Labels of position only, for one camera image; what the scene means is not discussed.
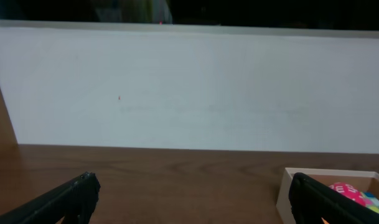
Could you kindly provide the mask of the white cardboard box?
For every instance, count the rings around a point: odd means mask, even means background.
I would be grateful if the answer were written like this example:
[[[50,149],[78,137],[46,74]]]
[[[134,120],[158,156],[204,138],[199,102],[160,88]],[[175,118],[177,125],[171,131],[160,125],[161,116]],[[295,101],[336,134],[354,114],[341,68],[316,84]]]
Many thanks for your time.
[[[290,168],[284,170],[276,208],[284,224],[295,224],[289,202],[289,188],[295,173],[304,173],[320,183],[329,186],[343,182],[361,192],[370,192],[379,199],[379,173],[372,171]]]

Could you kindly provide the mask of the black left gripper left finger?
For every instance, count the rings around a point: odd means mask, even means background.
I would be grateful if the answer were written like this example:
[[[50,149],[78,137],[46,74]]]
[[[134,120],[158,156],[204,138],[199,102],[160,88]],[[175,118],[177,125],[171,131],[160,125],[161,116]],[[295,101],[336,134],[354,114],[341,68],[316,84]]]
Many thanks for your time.
[[[85,172],[0,215],[0,224],[89,224],[99,192],[100,183],[96,175]]]

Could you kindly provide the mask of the red ball with white letters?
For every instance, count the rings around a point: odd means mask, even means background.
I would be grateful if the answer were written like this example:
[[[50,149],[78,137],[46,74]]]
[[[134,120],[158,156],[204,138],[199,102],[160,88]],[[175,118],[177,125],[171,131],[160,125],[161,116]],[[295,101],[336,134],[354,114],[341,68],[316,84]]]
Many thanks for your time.
[[[362,196],[361,192],[350,184],[346,184],[343,182],[336,182],[330,185],[329,188],[331,188],[332,190],[335,190],[336,192],[342,194],[343,196],[349,198],[350,200],[357,202],[360,205],[363,205],[364,207],[366,206],[364,197]]]

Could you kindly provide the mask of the colourful puzzle cube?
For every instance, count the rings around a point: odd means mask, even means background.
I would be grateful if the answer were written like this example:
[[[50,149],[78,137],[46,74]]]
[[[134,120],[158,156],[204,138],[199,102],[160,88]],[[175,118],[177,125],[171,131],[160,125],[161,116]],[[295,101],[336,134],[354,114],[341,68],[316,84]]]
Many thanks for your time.
[[[361,192],[365,206],[379,214],[379,199],[370,192]]]

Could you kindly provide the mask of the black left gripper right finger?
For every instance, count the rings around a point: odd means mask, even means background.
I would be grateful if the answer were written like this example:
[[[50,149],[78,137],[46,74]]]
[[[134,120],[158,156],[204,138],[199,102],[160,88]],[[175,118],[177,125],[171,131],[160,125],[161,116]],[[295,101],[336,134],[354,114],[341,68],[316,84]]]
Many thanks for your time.
[[[379,214],[308,175],[294,174],[289,201],[296,224],[379,224]]]

